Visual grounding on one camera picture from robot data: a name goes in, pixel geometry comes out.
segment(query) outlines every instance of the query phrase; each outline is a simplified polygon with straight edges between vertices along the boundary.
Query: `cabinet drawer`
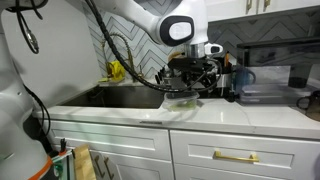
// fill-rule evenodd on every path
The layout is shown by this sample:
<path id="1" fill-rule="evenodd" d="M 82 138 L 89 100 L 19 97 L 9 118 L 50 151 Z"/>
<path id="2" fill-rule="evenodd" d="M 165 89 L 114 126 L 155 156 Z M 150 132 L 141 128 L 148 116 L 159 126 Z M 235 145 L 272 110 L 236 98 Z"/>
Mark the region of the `cabinet drawer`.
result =
<path id="1" fill-rule="evenodd" d="M 97 179 L 173 180 L 171 161 L 90 151 Z"/>
<path id="2" fill-rule="evenodd" d="M 171 131 L 175 163 L 273 178 L 320 177 L 320 143 L 312 141 Z M 215 152 L 225 157 L 217 158 Z M 248 162 L 256 155 L 259 162 Z"/>
<path id="3" fill-rule="evenodd" d="M 281 180 L 266 176 L 175 164 L 176 180 Z"/>
<path id="4" fill-rule="evenodd" d="M 171 160 L 167 130 L 52 121 L 50 143 L 60 145 L 62 138 L 71 147 L 87 143 L 92 150 Z"/>

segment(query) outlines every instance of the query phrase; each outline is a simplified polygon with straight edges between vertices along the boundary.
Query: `stainless steel sink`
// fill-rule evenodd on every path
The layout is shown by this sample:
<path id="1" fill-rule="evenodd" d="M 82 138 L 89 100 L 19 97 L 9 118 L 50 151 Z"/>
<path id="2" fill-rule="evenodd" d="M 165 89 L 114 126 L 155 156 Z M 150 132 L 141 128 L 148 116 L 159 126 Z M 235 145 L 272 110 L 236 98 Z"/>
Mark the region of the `stainless steel sink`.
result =
<path id="1" fill-rule="evenodd" d="M 61 106 L 158 109 L 163 96 L 145 86 L 96 87 Z"/>

